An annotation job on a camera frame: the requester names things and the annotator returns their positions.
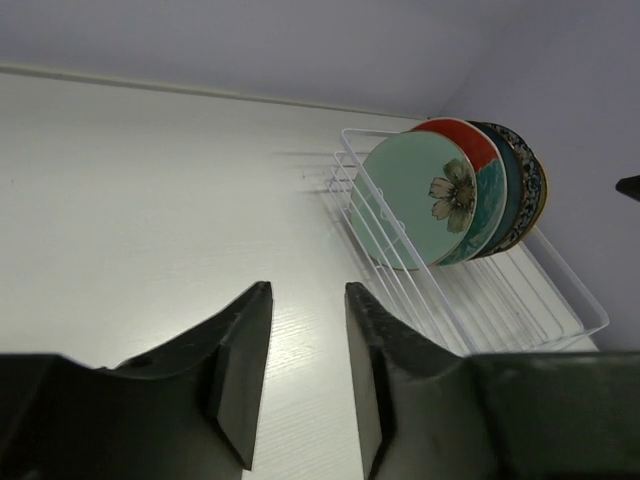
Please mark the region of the dark teal plate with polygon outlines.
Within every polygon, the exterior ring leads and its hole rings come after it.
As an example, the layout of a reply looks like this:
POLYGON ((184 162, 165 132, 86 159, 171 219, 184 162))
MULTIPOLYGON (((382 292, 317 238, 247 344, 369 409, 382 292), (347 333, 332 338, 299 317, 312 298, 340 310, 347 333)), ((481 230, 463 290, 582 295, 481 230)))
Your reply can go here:
POLYGON ((511 144, 488 123, 471 121, 471 124, 481 130, 496 145, 500 152, 507 178, 505 210, 496 231, 485 247, 476 255, 476 258, 482 258, 494 253, 513 231, 519 216, 521 202, 524 198, 524 187, 521 163, 511 144))

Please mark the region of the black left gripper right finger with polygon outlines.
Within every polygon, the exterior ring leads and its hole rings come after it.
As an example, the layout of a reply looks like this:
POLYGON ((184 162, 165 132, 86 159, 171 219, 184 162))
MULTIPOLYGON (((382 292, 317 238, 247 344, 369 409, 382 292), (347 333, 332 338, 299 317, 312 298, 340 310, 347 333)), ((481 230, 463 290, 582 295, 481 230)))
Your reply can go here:
POLYGON ((458 356, 345 287, 368 479, 635 479, 635 352, 458 356))

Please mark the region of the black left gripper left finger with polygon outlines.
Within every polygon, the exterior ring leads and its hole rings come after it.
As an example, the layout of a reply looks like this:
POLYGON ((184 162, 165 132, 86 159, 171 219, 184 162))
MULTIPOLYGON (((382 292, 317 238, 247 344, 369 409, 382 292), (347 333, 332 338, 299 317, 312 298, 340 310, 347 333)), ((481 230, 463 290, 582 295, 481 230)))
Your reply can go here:
POLYGON ((1 358, 5 479, 238 479, 253 464, 273 318, 258 282, 114 369, 1 358))

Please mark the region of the blue floral patterned plate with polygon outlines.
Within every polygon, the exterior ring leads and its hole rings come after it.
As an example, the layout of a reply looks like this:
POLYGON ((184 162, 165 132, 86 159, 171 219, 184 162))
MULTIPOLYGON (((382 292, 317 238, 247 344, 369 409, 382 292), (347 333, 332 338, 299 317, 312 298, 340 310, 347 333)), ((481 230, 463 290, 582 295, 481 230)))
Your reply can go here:
POLYGON ((511 144, 521 163, 524 199, 521 202, 519 216, 513 231, 500 247, 492 254, 502 253, 523 240, 534 228, 534 217, 540 197, 541 176, 537 161, 539 160, 526 141, 514 130, 494 122, 488 122, 498 133, 511 144))

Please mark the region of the red and teal plate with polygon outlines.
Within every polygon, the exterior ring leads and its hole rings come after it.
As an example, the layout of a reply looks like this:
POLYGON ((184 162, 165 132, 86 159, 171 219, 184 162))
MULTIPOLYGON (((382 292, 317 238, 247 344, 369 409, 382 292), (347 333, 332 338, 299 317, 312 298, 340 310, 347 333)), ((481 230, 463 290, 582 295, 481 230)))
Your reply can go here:
POLYGON ((470 122, 451 117, 427 120, 414 128, 440 134, 455 143, 473 167, 468 173, 453 163, 431 182, 432 215, 446 222, 450 233, 463 233, 461 242, 439 260, 453 265, 478 255, 489 243, 505 213, 508 187, 501 154, 489 136, 470 122))

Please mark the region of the mint green flower plate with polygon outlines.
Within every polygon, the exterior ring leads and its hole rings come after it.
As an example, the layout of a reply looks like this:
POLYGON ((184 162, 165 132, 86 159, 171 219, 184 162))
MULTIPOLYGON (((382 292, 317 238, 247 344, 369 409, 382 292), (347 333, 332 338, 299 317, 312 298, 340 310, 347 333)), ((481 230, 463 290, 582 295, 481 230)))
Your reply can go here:
POLYGON ((443 260, 470 228, 477 196, 464 152, 429 131, 393 135, 362 162, 351 189, 351 224, 367 254, 397 270, 418 267, 390 221, 394 216, 422 262, 443 260))

